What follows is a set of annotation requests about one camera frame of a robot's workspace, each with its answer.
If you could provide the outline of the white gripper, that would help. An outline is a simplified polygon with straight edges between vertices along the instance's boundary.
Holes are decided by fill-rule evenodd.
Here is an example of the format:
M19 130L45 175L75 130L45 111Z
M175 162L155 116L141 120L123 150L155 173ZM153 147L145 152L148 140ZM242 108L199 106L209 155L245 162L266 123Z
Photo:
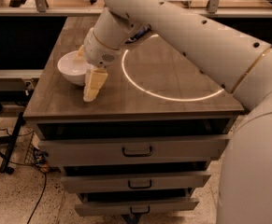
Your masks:
M94 66L110 66L121 56L121 49L110 49L103 45L95 36L93 28L86 35L83 45L81 45L74 58L75 61L83 61L84 57L89 64ZM85 87L83 101L93 101L101 88L104 86L108 77L105 68L92 68L85 74Z

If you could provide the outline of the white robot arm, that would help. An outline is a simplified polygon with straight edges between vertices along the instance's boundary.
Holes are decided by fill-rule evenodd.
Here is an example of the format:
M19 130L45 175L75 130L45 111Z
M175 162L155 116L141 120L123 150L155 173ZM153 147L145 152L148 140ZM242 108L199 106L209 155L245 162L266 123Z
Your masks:
M104 66L147 25L249 109L225 150L217 224L272 224L272 45L165 0L104 0L84 40Z

